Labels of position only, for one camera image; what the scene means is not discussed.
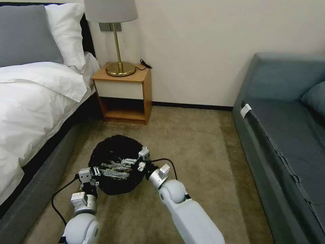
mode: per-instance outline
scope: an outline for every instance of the gray pillow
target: gray pillow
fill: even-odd
[[[0,7],[0,67],[63,63],[43,5]]]
[[[306,92],[301,101],[325,117],[325,81]]]

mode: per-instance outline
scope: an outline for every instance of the nightstand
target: nightstand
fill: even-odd
[[[92,76],[104,120],[147,124],[152,101],[151,70],[137,69],[132,75],[114,77],[106,74],[108,64]]]

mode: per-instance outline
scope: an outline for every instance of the brass lamp base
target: brass lamp base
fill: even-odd
[[[110,63],[106,67],[106,73],[110,76],[128,76],[135,72],[135,66],[129,62]]]

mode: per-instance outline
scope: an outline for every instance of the beige wall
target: beige wall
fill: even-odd
[[[325,52],[324,0],[136,4],[139,19],[119,34],[121,56],[154,67],[154,101],[232,106],[255,52]],[[90,26],[100,63],[116,60],[112,33]]]

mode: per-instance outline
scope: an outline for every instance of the power cord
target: power cord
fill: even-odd
[[[66,184],[65,186],[63,186],[61,189],[59,189],[56,193],[54,193],[52,195],[51,198],[51,204],[52,204],[52,208],[54,209],[54,211],[59,215],[59,217],[61,218],[62,222],[64,223],[64,226],[67,226],[67,222],[65,221],[64,217],[62,216],[62,214],[59,212],[59,210],[54,206],[54,197],[60,192],[62,191],[64,188],[68,187],[69,185],[71,185],[75,180],[79,179],[79,175],[75,174],[74,175],[74,179],[72,181],[70,181],[68,184]]]
[[[167,158],[161,158],[161,159],[156,159],[156,160],[152,160],[151,162],[158,162],[158,161],[163,161],[163,160],[167,160],[169,161],[172,166],[173,166],[173,169],[174,169],[174,174],[175,174],[175,179],[177,179],[177,174],[176,174],[176,169],[175,169],[175,165],[173,164],[173,162],[170,160],[170,159],[167,159]]]
[[[150,65],[148,65],[145,61],[143,61],[143,59],[140,59],[140,63],[143,65],[143,66],[145,66],[143,69],[140,69],[139,67],[137,67],[136,66],[136,68],[138,69],[138,70],[145,70],[146,68],[148,68],[148,69],[152,69],[152,67],[150,66]]]

